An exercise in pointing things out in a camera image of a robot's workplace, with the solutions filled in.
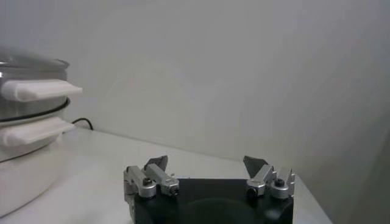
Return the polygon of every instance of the screw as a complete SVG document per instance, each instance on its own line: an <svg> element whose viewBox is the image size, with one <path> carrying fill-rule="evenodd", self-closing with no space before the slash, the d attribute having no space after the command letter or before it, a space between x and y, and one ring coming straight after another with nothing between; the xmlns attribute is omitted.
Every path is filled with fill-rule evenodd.
<svg viewBox="0 0 390 224"><path fill-rule="evenodd" d="M249 188L248 191L246 192L248 198L250 200L256 199L257 198L257 191L256 189Z"/></svg>
<svg viewBox="0 0 390 224"><path fill-rule="evenodd" d="M150 185L150 184L152 184L152 180L151 180L149 177L144 178L144 179L142 180L142 185L143 185L143 186L147 186L147 185Z"/></svg>
<svg viewBox="0 0 390 224"><path fill-rule="evenodd" d="M285 181L282 179L276 179L275 180L275 187L283 187L285 185Z"/></svg>
<svg viewBox="0 0 390 224"><path fill-rule="evenodd" d="M179 189L177 187L173 187L173 188L171 188L169 193L171 193L172 196L177 197L179 195Z"/></svg>

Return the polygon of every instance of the white wall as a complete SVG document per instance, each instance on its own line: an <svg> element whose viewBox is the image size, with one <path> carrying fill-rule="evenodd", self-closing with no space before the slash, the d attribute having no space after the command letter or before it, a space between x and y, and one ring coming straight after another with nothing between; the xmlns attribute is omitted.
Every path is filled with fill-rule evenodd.
<svg viewBox="0 0 390 224"><path fill-rule="evenodd" d="M389 7L6 0L0 40L71 63L85 93L69 120L228 158L282 158L345 223L390 127Z"/></svg>

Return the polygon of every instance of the bolt head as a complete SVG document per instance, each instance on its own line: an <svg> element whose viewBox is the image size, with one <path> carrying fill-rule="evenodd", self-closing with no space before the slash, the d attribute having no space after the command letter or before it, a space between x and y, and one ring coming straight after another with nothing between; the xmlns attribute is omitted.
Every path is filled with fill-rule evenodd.
<svg viewBox="0 0 390 224"><path fill-rule="evenodd" d="M276 179L275 180L275 187L283 187L285 185L285 181L282 179Z"/></svg>
<svg viewBox="0 0 390 224"><path fill-rule="evenodd" d="M144 178L144 180L142 181L142 184L143 184L143 186L150 185L150 184L152 184L152 180L149 177Z"/></svg>

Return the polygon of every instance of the metal gripper jaw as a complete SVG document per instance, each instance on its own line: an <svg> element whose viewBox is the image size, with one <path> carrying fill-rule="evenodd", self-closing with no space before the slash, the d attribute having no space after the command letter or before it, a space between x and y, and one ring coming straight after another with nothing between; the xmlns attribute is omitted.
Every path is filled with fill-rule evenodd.
<svg viewBox="0 0 390 224"><path fill-rule="evenodd" d="M281 200L294 196L295 174L291 169L282 167L278 173L263 159L245 156L243 160L250 176L246 182L250 199L254 200L266 191Z"/></svg>

